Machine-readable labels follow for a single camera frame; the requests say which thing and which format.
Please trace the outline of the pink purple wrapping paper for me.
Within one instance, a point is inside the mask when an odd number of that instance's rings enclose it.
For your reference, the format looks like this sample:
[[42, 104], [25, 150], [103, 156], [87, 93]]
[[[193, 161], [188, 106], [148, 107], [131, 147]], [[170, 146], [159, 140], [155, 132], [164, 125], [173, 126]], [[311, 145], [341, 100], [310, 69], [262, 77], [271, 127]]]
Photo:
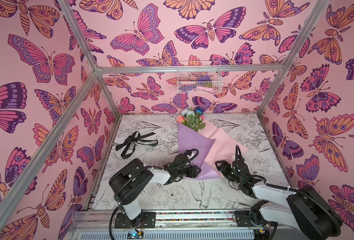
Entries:
[[226, 161], [231, 164], [235, 160], [236, 146], [244, 154], [248, 149], [230, 137], [222, 128], [204, 121], [205, 127], [198, 132], [178, 123], [178, 142], [180, 153], [187, 150], [199, 150], [198, 156], [192, 161], [194, 166], [201, 169], [197, 180], [222, 178], [217, 170], [216, 162]]

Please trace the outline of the black ribbon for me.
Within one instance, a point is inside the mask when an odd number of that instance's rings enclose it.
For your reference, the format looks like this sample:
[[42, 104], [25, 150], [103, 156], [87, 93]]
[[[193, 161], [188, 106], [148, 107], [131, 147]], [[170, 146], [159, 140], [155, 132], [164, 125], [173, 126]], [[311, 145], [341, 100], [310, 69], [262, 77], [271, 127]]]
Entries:
[[155, 147], [158, 145], [158, 140], [148, 140], [147, 138], [155, 135], [154, 132], [149, 134], [141, 135], [139, 132], [134, 132], [130, 136], [128, 136], [125, 141], [121, 144], [118, 144], [115, 147], [116, 151], [123, 149], [121, 153], [121, 157], [123, 159], [128, 159], [132, 156], [135, 151], [135, 147], [137, 145], [151, 146]]

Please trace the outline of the blue fake flower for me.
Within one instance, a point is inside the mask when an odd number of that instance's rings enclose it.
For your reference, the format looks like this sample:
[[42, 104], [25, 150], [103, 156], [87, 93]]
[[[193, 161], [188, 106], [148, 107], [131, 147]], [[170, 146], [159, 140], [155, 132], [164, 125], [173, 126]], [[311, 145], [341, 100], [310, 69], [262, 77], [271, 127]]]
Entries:
[[195, 114], [196, 114], [196, 117], [200, 117], [200, 116], [202, 116], [203, 115], [203, 113], [204, 113], [204, 111], [203, 111], [203, 109], [202, 108], [200, 108], [200, 107], [196, 107], [195, 108]]

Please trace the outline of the pink fake rose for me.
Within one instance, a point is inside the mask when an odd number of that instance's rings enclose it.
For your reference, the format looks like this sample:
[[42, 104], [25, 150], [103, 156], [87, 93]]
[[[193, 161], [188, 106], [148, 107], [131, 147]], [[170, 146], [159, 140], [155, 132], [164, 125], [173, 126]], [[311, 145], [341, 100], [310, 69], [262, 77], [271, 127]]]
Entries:
[[185, 125], [187, 122], [185, 116], [183, 116], [183, 115], [179, 115], [176, 121], [180, 124], [183, 124], [183, 125]]

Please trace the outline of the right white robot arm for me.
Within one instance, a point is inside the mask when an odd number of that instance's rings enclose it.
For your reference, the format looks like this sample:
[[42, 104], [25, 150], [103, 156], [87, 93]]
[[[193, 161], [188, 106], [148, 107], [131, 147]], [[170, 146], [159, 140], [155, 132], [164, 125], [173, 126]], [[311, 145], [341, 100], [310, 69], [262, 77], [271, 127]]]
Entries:
[[273, 185], [263, 176], [250, 174], [240, 147], [236, 147], [232, 163], [217, 161], [216, 167], [230, 183], [237, 185], [236, 190], [259, 200], [250, 211], [254, 225], [282, 224], [302, 231], [310, 240], [341, 235], [341, 217], [314, 188]]

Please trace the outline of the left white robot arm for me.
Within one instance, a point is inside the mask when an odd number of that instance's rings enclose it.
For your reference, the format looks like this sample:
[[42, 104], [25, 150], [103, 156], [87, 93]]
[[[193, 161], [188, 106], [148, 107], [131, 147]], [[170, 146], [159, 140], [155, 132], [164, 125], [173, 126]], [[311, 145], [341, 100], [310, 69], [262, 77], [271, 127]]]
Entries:
[[143, 222], [144, 213], [137, 198], [148, 184], [169, 185], [185, 177], [198, 177], [201, 173], [200, 167], [191, 164], [198, 156], [199, 150], [186, 150], [163, 167], [146, 166], [140, 159], [134, 159], [114, 174], [109, 185], [125, 223], [135, 228]]

